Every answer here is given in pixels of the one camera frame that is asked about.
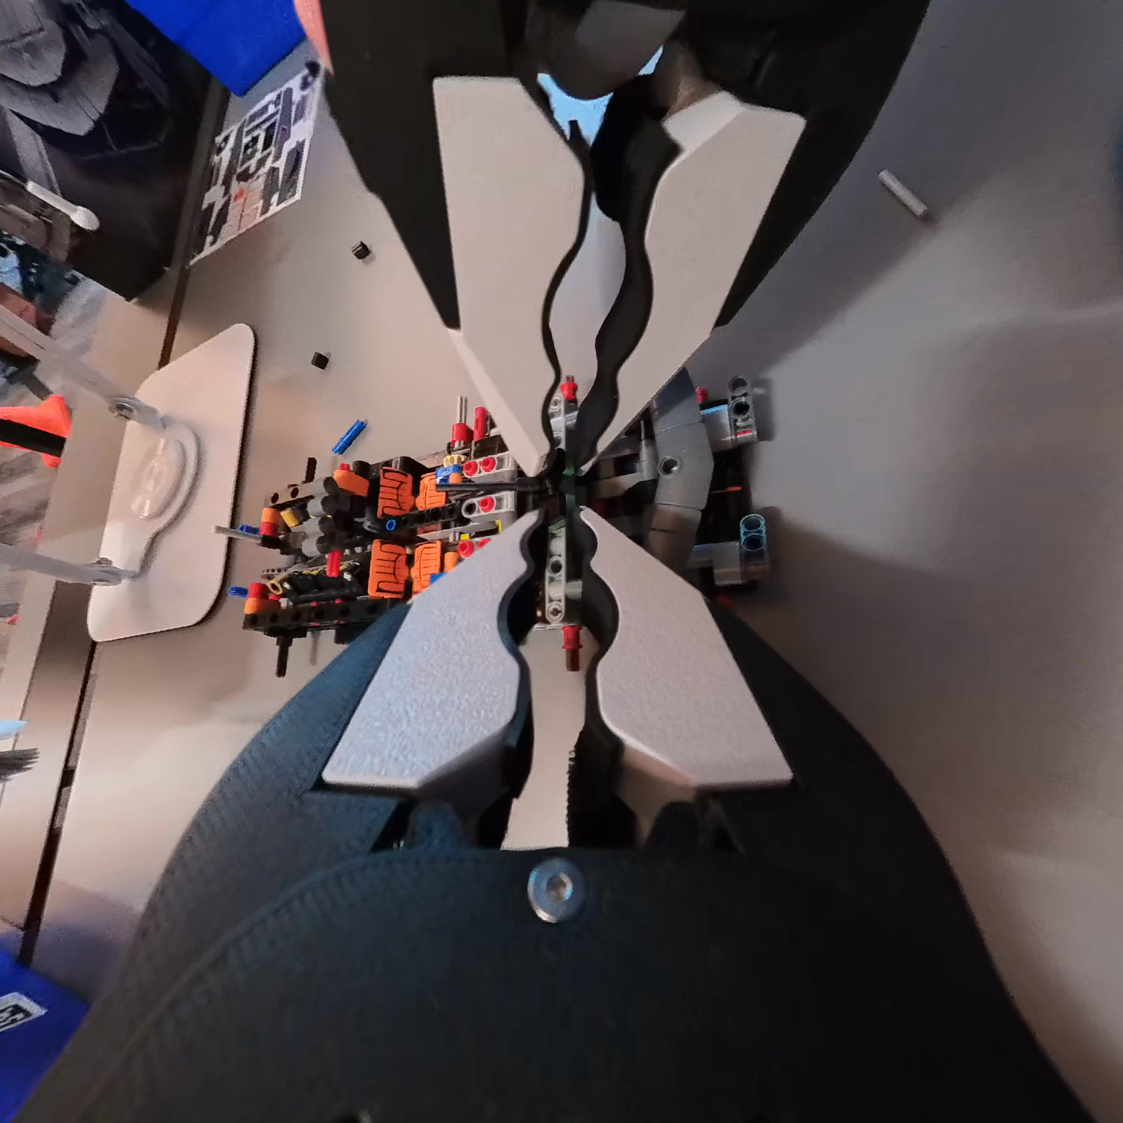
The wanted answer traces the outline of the small white tube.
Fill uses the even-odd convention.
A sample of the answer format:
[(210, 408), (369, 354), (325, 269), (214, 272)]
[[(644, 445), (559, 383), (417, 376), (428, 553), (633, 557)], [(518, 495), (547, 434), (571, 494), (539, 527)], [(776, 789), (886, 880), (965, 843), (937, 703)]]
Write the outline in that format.
[(878, 182), (883, 191), (902, 207), (910, 216), (918, 221), (926, 221), (930, 216), (930, 209), (926, 203), (912, 192), (898, 177), (893, 176), (890, 170), (878, 173)]

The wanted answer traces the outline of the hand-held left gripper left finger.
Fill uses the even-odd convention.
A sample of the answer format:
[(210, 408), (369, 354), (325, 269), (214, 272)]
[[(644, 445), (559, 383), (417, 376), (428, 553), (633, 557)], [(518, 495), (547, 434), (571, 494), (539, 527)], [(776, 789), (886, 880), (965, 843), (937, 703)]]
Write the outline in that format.
[(322, 772), (334, 791), (453, 808), (470, 840), (497, 848), (529, 775), (529, 669), (544, 515), (493, 545), (407, 608)]

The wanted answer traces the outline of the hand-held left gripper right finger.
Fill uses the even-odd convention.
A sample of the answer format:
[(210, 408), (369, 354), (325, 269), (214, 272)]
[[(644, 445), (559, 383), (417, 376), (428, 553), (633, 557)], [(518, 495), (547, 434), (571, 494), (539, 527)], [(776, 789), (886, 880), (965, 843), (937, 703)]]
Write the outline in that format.
[(707, 600), (580, 510), (581, 625), (596, 642), (580, 732), (580, 843), (636, 844), (671, 805), (779, 792), (779, 743)]

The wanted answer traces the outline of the lego sticker sheet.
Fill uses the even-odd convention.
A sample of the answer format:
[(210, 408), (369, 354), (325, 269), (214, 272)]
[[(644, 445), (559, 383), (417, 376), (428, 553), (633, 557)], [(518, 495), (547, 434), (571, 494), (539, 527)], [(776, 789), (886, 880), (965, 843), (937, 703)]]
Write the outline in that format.
[(322, 89), (309, 61), (216, 137), (190, 264), (301, 200)]

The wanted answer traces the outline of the partly built lego car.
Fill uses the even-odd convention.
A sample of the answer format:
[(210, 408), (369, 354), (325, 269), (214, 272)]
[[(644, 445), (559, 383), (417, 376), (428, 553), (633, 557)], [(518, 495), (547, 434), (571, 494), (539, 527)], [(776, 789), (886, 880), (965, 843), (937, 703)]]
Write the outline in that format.
[[(704, 596), (727, 602), (767, 576), (764, 514), (754, 510), (750, 446), (759, 439), (763, 388), (731, 379), (708, 399), (687, 371), (675, 375), (611, 443), (585, 475), (563, 463), (579, 411), (579, 388), (564, 380), (545, 412), (556, 459), (543, 474), (568, 473), (587, 489), (587, 503), (624, 537)], [(465, 534), (458, 506), (442, 487), (516, 465), (493, 418), (457, 402), (452, 439), (424, 459), (375, 463), (335, 457), (331, 471), (315, 459), (303, 479), (274, 493), (255, 526), (232, 527), (275, 564), (228, 596), (243, 608), (243, 632), (275, 646), (275, 677), (287, 673), (293, 645), (329, 637), (346, 645), (398, 605), (482, 551), (501, 533)], [(581, 569), (568, 542), (568, 515), (547, 526), (545, 559), (536, 578), (536, 628), (556, 630), (565, 668), (580, 656)]]

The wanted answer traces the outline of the black lego set box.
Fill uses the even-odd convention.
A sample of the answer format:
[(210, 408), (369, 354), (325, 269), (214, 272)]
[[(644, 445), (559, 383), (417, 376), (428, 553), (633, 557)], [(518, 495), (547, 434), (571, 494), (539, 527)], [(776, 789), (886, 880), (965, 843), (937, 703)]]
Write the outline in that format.
[[(133, 300), (172, 265), (204, 69), (127, 3), (1, 3), (2, 256)], [(89, 233), (24, 188), (92, 211)]]

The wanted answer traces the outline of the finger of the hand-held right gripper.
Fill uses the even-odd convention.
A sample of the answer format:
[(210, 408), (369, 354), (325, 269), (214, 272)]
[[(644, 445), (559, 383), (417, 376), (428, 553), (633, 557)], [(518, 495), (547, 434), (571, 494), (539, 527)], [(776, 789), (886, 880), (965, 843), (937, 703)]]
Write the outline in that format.
[(518, 80), (438, 78), (432, 94), (458, 305), (450, 338), (517, 467), (534, 477), (553, 449), (545, 320), (580, 240), (584, 170)]
[(710, 93), (624, 149), (623, 275), (571, 432), (588, 470), (716, 327), (806, 121)]

